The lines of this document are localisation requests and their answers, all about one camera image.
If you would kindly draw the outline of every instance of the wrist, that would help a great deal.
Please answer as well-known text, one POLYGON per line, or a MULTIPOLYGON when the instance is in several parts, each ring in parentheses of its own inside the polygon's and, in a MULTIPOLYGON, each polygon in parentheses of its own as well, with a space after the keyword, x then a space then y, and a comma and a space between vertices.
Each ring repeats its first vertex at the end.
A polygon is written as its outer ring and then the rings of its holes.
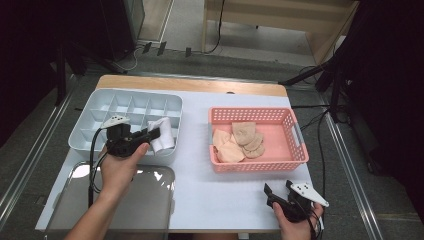
POLYGON ((103 189, 102 191, 100 191, 99 197, 97 198, 96 202, 97 201, 108 206, 116 206, 121 201, 121 196, 120 194, 115 193, 113 191, 103 189))

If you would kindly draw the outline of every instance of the white cloth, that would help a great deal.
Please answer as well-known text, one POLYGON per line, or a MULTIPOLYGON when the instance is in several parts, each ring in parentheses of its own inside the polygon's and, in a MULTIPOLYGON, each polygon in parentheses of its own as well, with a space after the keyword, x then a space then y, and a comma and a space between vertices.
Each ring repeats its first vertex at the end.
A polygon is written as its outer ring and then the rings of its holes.
POLYGON ((172 136, 171 120, 168 117, 161 118, 157 121, 149 121, 148 124, 148 131, 160 128, 160 137, 150 142, 155 154, 165 154, 169 151, 162 150, 175 147, 174 137, 172 136))

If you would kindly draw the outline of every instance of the wooden board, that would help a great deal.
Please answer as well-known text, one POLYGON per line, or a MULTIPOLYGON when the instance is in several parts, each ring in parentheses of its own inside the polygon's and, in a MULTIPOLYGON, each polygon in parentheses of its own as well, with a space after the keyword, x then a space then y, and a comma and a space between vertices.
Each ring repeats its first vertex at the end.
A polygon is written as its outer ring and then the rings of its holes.
POLYGON ((236 94, 287 97, 286 88, 277 83, 246 83, 194 78, 104 75, 100 78, 97 88, 133 88, 221 93, 234 92, 236 94))

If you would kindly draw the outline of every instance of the black device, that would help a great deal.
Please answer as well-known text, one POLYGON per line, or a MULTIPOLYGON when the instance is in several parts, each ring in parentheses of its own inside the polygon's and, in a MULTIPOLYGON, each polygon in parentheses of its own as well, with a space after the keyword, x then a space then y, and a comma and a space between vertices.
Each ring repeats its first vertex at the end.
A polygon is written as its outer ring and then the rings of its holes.
POLYGON ((129 157, 142 143, 160 137, 160 128, 147 131, 147 128, 134 133, 130 132, 129 124, 119 124, 107 129, 107 153, 117 157, 129 157))
POLYGON ((290 191, 287 200, 284 200, 283 198, 273 194, 271 188, 266 183, 264 186, 264 192, 268 196, 268 199, 266 201, 266 204, 268 206, 272 208, 272 204, 274 202, 277 202, 283 209, 284 215, 286 216, 287 220, 296 223, 309 218, 312 201, 302 197, 300 194, 295 192, 290 187, 291 185, 293 185, 293 183, 287 180, 286 187, 290 191))

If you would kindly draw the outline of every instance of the human arm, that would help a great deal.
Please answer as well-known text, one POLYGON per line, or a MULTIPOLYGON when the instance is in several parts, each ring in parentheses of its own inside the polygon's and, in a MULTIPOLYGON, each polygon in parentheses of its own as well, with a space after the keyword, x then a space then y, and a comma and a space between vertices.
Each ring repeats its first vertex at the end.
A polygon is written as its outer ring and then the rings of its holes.
POLYGON ((137 171, 137 162, 146 154, 148 148, 149 145, 143 143, 126 159, 106 156, 101 165, 103 189, 97 200, 68 233, 66 240, 104 238, 116 208, 137 171))
MULTIPOLYGON (((274 202, 272 204, 274 209, 275 216, 277 217, 278 223, 281 229, 281 239, 282 240, 310 240, 311 239, 311 227, 307 220, 303 220, 299 223, 292 223, 287 220, 284 215, 284 211, 281 206, 274 202)), ((312 226, 317 224, 319 217, 324 213, 323 207, 319 203, 314 203, 312 211, 315 212, 315 215, 312 214, 310 217, 312 226)))

